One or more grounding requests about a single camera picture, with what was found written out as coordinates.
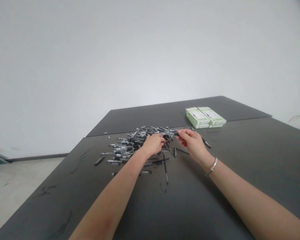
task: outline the pile of pens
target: pile of pens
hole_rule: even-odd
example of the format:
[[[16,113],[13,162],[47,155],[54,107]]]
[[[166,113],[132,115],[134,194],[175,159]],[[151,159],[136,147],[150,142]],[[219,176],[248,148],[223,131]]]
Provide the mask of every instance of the pile of pens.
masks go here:
[[[101,156],[105,155],[112,155],[112,159],[107,159],[106,162],[111,163],[112,165],[120,165],[125,164],[129,161],[129,159],[133,156],[133,154],[142,147],[144,142],[146,141],[147,135],[152,135],[152,134],[161,134],[162,137],[166,140],[166,143],[162,146],[162,151],[157,153],[155,156],[149,158],[148,160],[152,160],[151,162],[148,162],[144,165],[144,167],[149,167],[149,166],[155,166],[155,165],[160,165],[164,164],[165,168],[165,174],[166,174],[166,181],[168,184],[168,175],[167,175],[167,167],[166,167],[166,161],[172,159],[170,158],[165,158],[165,152],[170,152],[174,157],[176,157],[177,152],[176,148],[174,148],[174,151],[171,150],[169,143],[170,141],[173,141],[173,137],[178,136],[179,134],[177,133],[177,129],[171,129],[169,127],[163,128],[163,127],[140,127],[137,128],[135,133],[128,133],[128,136],[126,138],[117,138],[119,141],[114,144],[109,144],[108,146],[111,146],[113,149],[111,152],[106,152],[106,153],[100,153]],[[97,165],[99,162],[101,162],[103,158],[100,158],[95,165]],[[151,171],[141,171],[141,174],[151,174]]]

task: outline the table surface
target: table surface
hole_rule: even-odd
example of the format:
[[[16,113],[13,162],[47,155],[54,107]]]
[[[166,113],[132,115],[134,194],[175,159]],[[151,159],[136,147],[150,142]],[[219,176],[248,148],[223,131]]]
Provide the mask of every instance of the table surface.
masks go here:
[[[181,127],[191,125],[185,109],[210,107],[228,122],[271,115],[224,96],[162,103],[142,107],[111,110],[87,135],[87,137],[135,131],[137,127]]]
[[[259,118],[200,133],[214,156],[300,218],[300,130]],[[125,134],[82,139],[0,229],[0,239],[68,239],[122,167],[93,165],[118,136]],[[167,161],[168,186],[162,165],[147,169],[152,174],[138,177],[114,239],[253,239],[188,155]]]

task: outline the baseboard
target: baseboard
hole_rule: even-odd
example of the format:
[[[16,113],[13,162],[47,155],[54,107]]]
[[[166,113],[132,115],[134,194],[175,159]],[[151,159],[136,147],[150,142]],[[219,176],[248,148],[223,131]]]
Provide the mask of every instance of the baseboard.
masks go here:
[[[11,163],[11,162],[20,162],[20,161],[28,161],[28,160],[59,158],[59,157],[66,157],[68,154],[69,153],[60,153],[60,154],[41,155],[41,156],[24,157],[24,158],[10,158],[10,159],[6,159],[6,161]]]

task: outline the person's left hand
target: person's left hand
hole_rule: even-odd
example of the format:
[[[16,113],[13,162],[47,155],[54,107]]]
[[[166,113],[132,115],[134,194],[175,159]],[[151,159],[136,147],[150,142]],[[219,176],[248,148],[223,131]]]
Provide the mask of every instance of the person's left hand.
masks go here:
[[[148,135],[143,146],[140,148],[145,151],[148,156],[152,156],[161,151],[162,146],[166,143],[166,140],[162,137],[161,134]]]

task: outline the white wall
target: white wall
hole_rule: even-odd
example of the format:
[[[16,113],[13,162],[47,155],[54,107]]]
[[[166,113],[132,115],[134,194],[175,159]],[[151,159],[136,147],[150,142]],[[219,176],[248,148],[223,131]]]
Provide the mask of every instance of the white wall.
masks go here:
[[[3,155],[69,152],[111,109],[217,95],[300,115],[300,2],[0,0]]]

